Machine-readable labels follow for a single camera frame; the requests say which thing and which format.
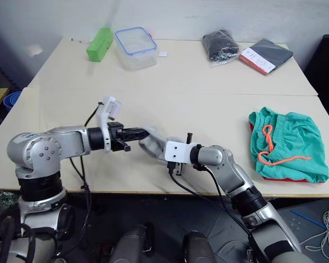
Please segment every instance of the white wall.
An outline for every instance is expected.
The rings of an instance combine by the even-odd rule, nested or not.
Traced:
[[[162,39],[201,39],[223,27],[237,41],[286,43],[305,67],[329,34],[329,0],[0,0],[0,46],[12,52],[0,48],[0,62],[28,82],[62,36],[92,37],[103,26],[143,26]],[[31,57],[32,44],[43,52]]]

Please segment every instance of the floor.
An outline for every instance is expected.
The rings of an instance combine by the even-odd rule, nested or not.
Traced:
[[[76,208],[76,227],[80,229],[85,216],[82,195],[71,195],[69,199],[79,204]],[[292,200],[277,199],[276,203],[293,203]],[[142,262],[173,263],[183,262],[181,243],[185,234],[192,230],[204,233],[221,262],[248,262],[246,257],[247,245],[231,243],[220,252],[222,246],[229,241],[248,242],[246,234],[229,218],[224,211],[191,197],[158,197],[158,196],[110,196],[97,195],[94,199],[95,212],[89,221],[86,236],[80,245],[68,256],[68,262],[107,262],[104,256],[95,261],[93,250],[97,244],[114,244],[129,228],[152,222],[155,227],[155,255],[151,258],[143,256]],[[290,212],[290,209],[320,221],[322,214],[328,209],[329,199],[300,204],[292,208],[283,208],[279,212],[289,224],[299,241],[322,232],[322,228],[310,223]],[[75,236],[64,243],[68,248],[77,238]],[[309,244],[318,245],[320,239]],[[329,262],[321,252],[304,251],[315,262]]]

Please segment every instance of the green sponge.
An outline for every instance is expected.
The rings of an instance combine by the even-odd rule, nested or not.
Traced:
[[[101,28],[87,48],[87,53],[91,61],[100,62],[109,49],[114,35],[109,28]]]

